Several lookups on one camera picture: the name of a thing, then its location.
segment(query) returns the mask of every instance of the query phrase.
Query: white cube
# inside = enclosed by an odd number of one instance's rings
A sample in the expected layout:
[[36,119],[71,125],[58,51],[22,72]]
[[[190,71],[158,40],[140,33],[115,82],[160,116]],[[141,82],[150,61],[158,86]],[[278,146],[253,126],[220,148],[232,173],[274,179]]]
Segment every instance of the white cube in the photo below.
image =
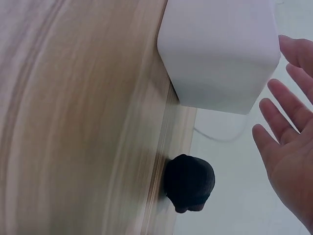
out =
[[157,48],[180,103],[247,114],[276,69],[272,0],[168,0]]

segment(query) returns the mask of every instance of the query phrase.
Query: white tile floor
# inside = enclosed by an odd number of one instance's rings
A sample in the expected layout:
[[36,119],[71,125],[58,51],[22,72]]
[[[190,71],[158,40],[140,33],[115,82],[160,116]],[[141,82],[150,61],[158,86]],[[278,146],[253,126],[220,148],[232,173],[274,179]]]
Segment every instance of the white tile floor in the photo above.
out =
[[[279,32],[313,40],[313,1],[281,0],[276,17]],[[285,72],[282,59],[273,77],[283,81],[310,108],[300,89]],[[268,89],[263,97],[272,98]],[[242,136],[232,143],[208,140],[194,133],[191,155],[210,162],[216,186],[203,211],[178,215],[175,235],[308,235],[304,226],[280,202],[272,190],[252,140],[256,123],[268,128],[254,105]]]

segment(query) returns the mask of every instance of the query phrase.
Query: open hand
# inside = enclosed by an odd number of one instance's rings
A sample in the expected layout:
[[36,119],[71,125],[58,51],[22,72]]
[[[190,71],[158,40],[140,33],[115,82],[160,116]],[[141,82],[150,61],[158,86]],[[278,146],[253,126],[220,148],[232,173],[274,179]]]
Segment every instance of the open hand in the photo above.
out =
[[[279,43],[288,74],[313,103],[313,42],[281,35]],[[278,142],[261,125],[253,127],[253,138],[275,192],[313,234],[313,113],[278,80],[268,88],[296,129],[266,98],[260,109]]]

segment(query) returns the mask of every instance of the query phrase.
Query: black object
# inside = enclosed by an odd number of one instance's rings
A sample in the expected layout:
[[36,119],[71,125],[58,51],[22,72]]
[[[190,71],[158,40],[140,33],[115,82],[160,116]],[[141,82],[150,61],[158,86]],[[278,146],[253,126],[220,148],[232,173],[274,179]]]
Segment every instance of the black object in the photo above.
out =
[[165,168],[164,191],[178,213],[201,211],[214,185],[214,170],[202,159],[181,154]]

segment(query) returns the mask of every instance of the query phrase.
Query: wood grain surface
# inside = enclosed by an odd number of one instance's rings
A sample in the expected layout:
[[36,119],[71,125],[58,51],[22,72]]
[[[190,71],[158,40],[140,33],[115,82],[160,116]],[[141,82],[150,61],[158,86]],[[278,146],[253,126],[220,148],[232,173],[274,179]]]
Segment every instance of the wood grain surface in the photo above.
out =
[[157,53],[165,0],[0,1],[0,234],[167,235],[188,153]]

